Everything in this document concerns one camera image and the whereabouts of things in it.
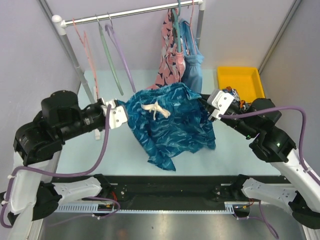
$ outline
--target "pink garment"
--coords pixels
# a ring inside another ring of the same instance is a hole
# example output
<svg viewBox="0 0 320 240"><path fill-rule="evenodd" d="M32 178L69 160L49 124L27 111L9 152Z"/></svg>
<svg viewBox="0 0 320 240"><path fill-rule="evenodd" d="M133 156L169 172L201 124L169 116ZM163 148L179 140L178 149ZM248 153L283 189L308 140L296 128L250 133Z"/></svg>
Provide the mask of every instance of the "pink garment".
<svg viewBox="0 0 320 240"><path fill-rule="evenodd" d="M165 15L161 35L161 63L155 79L155 84L148 87L148 89L158 89L166 85L180 82L186 69L183 51L177 52L170 9Z"/></svg>

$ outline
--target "yellow bin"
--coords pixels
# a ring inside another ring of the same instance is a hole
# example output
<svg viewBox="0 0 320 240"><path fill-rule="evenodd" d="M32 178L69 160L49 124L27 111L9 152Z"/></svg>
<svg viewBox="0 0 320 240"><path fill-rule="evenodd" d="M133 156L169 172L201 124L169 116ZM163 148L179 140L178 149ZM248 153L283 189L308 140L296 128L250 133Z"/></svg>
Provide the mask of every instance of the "yellow bin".
<svg viewBox="0 0 320 240"><path fill-rule="evenodd" d="M255 67L219 66L217 68L219 89L236 89L241 100L252 103L255 99L265 98L258 69Z"/></svg>

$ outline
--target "white wall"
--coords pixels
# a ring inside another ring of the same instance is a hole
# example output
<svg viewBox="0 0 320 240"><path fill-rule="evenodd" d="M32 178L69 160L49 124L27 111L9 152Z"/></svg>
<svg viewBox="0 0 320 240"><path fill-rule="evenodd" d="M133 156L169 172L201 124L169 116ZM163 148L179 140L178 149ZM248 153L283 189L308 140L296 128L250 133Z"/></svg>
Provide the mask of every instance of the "white wall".
<svg viewBox="0 0 320 240"><path fill-rule="evenodd" d="M107 12L122 12L174 3L176 0L48 0L54 14L65 20ZM258 67L293 0L206 0L200 50L205 56L204 69L218 65ZM181 16L190 19L191 9L182 8ZM166 11L145 13L114 19L113 26L132 70L157 69L160 62L161 24ZM194 8L194 31L198 6ZM99 70L109 69L96 22L79 25L87 31L94 60ZM67 34L80 65L89 65L83 47L73 28ZM110 52L116 68L123 69L112 44Z"/></svg>
<svg viewBox="0 0 320 240"><path fill-rule="evenodd" d="M304 0L262 72L267 96L277 106L299 105L307 113L304 158L320 174L320 1ZM284 111L279 126L297 143L301 115Z"/></svg>
<svg viewBox="0 0 320 240"><path fill-rule="evenodd" d="M16 130L41 110L41 100L79 80L36 0L0 1L0 192L13 167ZM0 238L8 230L0 226Z"/></svg>

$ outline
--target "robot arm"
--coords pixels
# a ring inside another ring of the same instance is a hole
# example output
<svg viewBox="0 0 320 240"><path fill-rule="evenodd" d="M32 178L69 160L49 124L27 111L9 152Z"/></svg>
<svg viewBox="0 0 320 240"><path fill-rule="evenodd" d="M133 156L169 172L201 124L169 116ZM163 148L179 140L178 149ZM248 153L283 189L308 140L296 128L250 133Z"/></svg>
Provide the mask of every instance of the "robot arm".
<svg viewBox="0 0 320 240"><path fill-rule="evenodd" d="M249 145L255 155L277 168L296 188L287 190L239 175L230 186L215 187L217 201L230 201L231 198L235 201L247 201L248 198L266 201L292 214L301 224L320 229L320 186L310 173L318 180L319 177L313 170L304 170L295 143L275 126L281 113L275 111L240 119L221 117L273 108L275 105L271 100L258 98L248 109L243 110L229 93L215 90L211 95L203 95L200 101L210 112L209 119L224 122L247 139L255 138ZM126 112L117 100L104 102L99 99L81 110L77 95L70 91L58 91L44 99L41 102L42 111L33 122L25 124L16 132L14 169L27 166L45 170L53 154L62 149L66 140L105 128L108 105L111 105L111 129L127 122ZM60 204L86 197L107 197L109 191L110 184L101 175L72 183L43 183L41 174L20 170L14 178L7 203L10 209L8 218L13 225L16 217L27 206L31 206L32 220L42 219L53 213Z"/></svg>
<svg viewBox="0 0 320 240"><path fill-rule="evenodd" d="M239 175L237 181L230 186L216 187L218 199L223 201L226 200L224 197L231 197L237 201L246 201L248 198L262 200L284 209L306 227L320 229L320 177L307 163L308 170L303 168L294 141L275 126L281 113L273 111L252 114L253 116L246 118L223 118L225 115L242 115L274 108L272 101L258 98L248 109L243 109L232 95L216 89L211 95L202 95L201 102L210 113L210 120L224 122L246 139L255 138L249 145L254 154L278 169L296 189L267 185Z"/></svg>
<svg viewBox="0 0 320 240"><path fill-rule="evenodd" d="M127 122L126 112L116 99L105 102L101 98L81 110L74 92L57 91L45 98L34 120L16 132L13 169L24 166L46 170L54 153L62 150L67 140L95 129L105 129L108 105L111 106L110 129ZM102 175L64 184L43 183L41 178L41 174L24 169L14 176L7 203L11 225L28 205L33 208L34 221L47 217L64 203L98 195L105 198L111 187ZM5 194L1 194L2 204L6 204Z"/></svg>

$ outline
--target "blue shorts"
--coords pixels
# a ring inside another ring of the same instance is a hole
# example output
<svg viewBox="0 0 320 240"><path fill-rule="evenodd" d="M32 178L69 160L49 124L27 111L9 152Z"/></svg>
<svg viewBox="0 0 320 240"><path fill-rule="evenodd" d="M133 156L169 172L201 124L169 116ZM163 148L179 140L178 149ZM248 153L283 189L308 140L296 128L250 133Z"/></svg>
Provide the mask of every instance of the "blue shorts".
<svg viewBox="0 0 320 240"><path fill-rule="evenodd" d="M198 101L201 96L178 82L159 89L141 90L128 102L120 101L128 115L128 126L149 155L149 163L163 170L175 171L171 158L184 151L195 153L203 147L215 149L213 123ZM142 109L142 105L158 104L171 115Z"/></svg>

